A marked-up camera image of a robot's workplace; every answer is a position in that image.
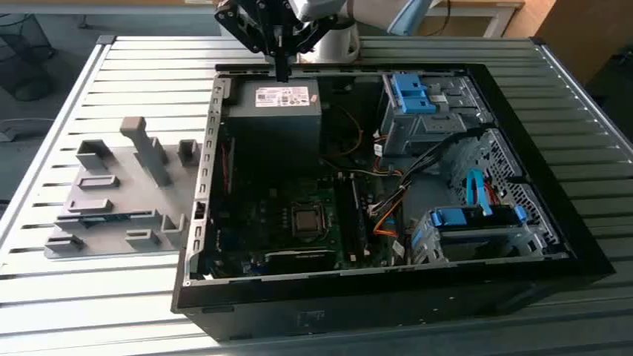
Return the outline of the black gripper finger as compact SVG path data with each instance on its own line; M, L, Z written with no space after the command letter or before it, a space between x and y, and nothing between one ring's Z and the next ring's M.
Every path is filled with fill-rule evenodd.
M330 30L330 17L310 22L300 30L296 26L283 26L283 82L290 80L298 54L308 53Z
M283 57L279 55L279 47L275 44L274 27L255 27L248 24L240 25L238 19L238 6L232 1L222 1L218 5L215 19L230 34L240 41L254 53L262 53L275 67L275 78L283 81Z

